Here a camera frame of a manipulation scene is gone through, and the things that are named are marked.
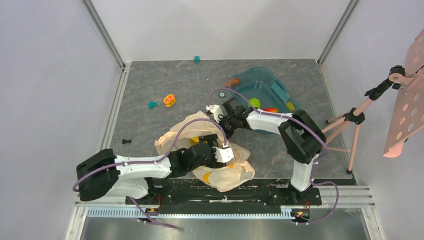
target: cloth bag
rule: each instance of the cloth bag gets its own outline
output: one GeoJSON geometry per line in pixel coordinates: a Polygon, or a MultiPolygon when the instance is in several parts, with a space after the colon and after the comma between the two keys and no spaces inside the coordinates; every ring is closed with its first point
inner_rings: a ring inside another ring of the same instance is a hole
{"type": "MultiPolygon", "coordinates": [[[[184,121],[177,123],[169,129],[167,133],[154,142],[158,154],[165,154],[173,140],[175,139],[181,127],[194,119],[209,119],[202,111],[187,116],[184,121]]],[[[196,121],[188,125],[179,135],[175,143],[174,149],[189,148],[191,146],[191,138],[201,137],[210,134],[217,134],[217,142],[219,146],[224,142],[224,135],[213,123],[208,121],[196,121]]],[[[241,146],[228,142],[231,147],[234,158],[227,162],[227,166],[221,168],[210,168],[200,166],[192,171],[192,173],[205,184],[216,188],[220,192],[226,192],[240,186],[242,183],[253,179],[255,170],[248,163],[247,159],[250,152],[241,146]]]]}

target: green toy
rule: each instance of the green toy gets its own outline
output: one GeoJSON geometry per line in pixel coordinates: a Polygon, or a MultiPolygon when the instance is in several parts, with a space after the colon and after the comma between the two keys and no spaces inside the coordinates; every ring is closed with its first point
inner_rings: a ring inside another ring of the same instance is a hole
{"type": "Polygon", "coordinates": [[[257,98],[251,98],[251,99],[249,99],[249,103],[253,107],[257,108],[257,109],[260,109],[261,108],[261,101],[259,101],[259,99],[257,99],[257,98]]]}

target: blue container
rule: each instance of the blue container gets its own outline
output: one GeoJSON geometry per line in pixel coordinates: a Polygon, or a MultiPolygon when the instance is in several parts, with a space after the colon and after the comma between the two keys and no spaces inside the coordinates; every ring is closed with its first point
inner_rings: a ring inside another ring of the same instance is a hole
{"type": "MultiPolygon", "coordinates": [[[[279,113],[293,113],[301,109],[298,101],[284,87],[280,80],[265,67],[252,67],[231,79],[240,79],[239,84],[231,84],[231,89],[241,93],[248,100],[259,99],[260,109],[277,108],[279,113]]],[[[231,94],[247,108],[248,104],[239,95],[231,94]]]]}

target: purple cable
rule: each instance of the purple cable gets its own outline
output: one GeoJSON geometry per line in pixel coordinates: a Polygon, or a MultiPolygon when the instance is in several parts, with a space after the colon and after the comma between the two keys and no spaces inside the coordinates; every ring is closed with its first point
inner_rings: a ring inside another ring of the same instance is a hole
{"type": "Polygon", "coordinates": [[[310,184],[313,185],[313,186],[321,186],[321,185],[326,185],[326,184],[333,185],[335,187],[335,193],[336,193],[334,206],[332,207],[332,209],[325,216],[323,216],[323,217],[321,217],[321,218],[319,218],[317,220],[311,221],[311,222],[298,223],[298,225],[309,225],[309,224],[317,223],[317,222],[319,222],[321,220],[324,220],[324,219],[328,218],[330,215],[332,215],[333,212],[334,212],[334,210],[336,209],[337,203],[339,202],[339,189],[337,188],[337,185],[334,182],[332,182],[332,181],[324,181],[324,182],[321,182],[321,183],[314,183],[314,179],[313,179],[313,176],[314,176],[314,173],[315,173],[315,168],[316,168],[316,164],[314,164],[314,163],[317,162],[318,160],[321,160],[322,158],[326,157],[329,154],[329,152],[330,152],[329,147],[326,145],[326,143],[314,131],[312,131],[312,129],[310,129],[308,126],[306,126],[303,122],[301,122],[301,121],[299,121],[296,118],[291,117],[291,116],[281,115],[280,113],[273,113],[273,112],[266,112],[266,111],[260,112],[260,111],[258,111],[258,109],[256,107],[254,107],[254,106],[252,106],[252,104],[250,104],[250,102],[248,101],[248,99],[245,96],[243,96],[240,92],[238,92],[236,90],[233,90],[231,88],[218,88],[215,91],[213,91],[212,94],[209,97],[209,101],[208,101],[207,105],[208,106],[211,105],[212,96],[216,92],[218,92],[218,91],[225,91],[225,90],[230,91],[230,92],[233,92],[233,93],[239,95],[243,100],[246,101],[247,104],[249,104],[251,106],[251,108],[255,112],[257,112],[259,114],[267,115],[267,116],[273,116],[273,117],[278,117],[278,118],[283,118],[283,119],[289,119],[289,120],[297,123],[304,130],[308,131],[322,145],[322,147],[325,149],[325,152],[324,152],[324,154],[322,154],[319,157],[317,157],[314,161],[312,161],[312,169],[310,170],[310,184]]]}
{"type": "Polygon", "coordinates": [[[215,121],[213,121],[213,120],[210,120],[210,119],[208,119],[208,118],[197,118],[197,119],[193,119],[193,120],[191,120],[191,121],[189,121],[189,122],[187,122],[186,124],[184,124],[182,127],[181,127],[181,129],[177,132],[177,134],[176,134],[176,136],[175,136],[175,139],[173,140],[173,142],[172,142],[172,144],[171,144],[171,147],[169,148],[169,150],[161,157],[161,158],[159,158],[158,160],[154,160],[154,161],[127,161],[127,162],[118,162],[118,163],[111,163],[111,164],[108,164],[108,165],[104,165],[104,166],[102,166],[102,167],[99,167],[99,168],[97,168],[96,170],[94,170],[94,171],[91,171],[91,172],[89,172],[89,173],[87,173],[86,175],[84,175],[83,177],[81,177],[80,179],[78,179],[78,181],[76,181],[76,183],[73,185],[73,187],[72,187],[72,190],[74,191],[74,192],[79,192],[79,190],[77,189],[77,187],[78,187],[78,185],[79,184],[81,184],[84,180],[86,180],[87,178],[89,178],[89,177],[91,177],[91,176],[93,176],[94,174],[96,174],[96,173],[98,173],[98,172],[100,172],[100,171],[103,171],[103,170],[106,170],[106,169],[109,169],[109,168],[113,168],[113,167],[116,167],[116,166],[124,166],[125,164],[156,164],[156,163],[160,163],[160,162],[162,162],[164,159],[166,159],[167,157],[168,157],[168,155],[171,153],[171,151],[172,151],[172,149],[174,148],[174,146],[175,146],[175,144],[176,144],[176,142],[177,142],[177,140],[178,140],[178,137],[180,136],[180,134],[183,132],[183,130],[188,126],[188,125],[190,125],[190,124],[192,124],[192,123],[194,123],[194,122],[198,122],[198,121],[206,121],[206,122],[211,122],[211,123],[213,123],[215,126],[217,126],[218,128],[219,128],[219,130],[221,130],[221,132],[222,132],[222,135],[224,136],[224,144],[225,145],[227,145],[227,138],[226,138],[226,135],[225,135],[225,131],[223,130],[223,128],[218,124],[218,123],[216,123],[215,121]]]}
{"type": "Polygon", "coordinates": [[[145,211],[143,211],[142,207],[140,207],[140,205],[137,203],[137,201],[134,199],[134,197],[132,196],[128,196],[128,198],[131,200],[131,202],[138,208],[138,210],[140,210],[140,212],[147,218],[149,219],[151,222],[146,222],[146,224],[152,224],[152,225],[159,225],[165,228],[172,228],[175,229],[177,228],[177,226],[172,225],[172,224],[167,224],[167,223],[161,223],[156,221],[154,218],[151,218],[149,216],[149,214],[147,214],[145,211]]]}

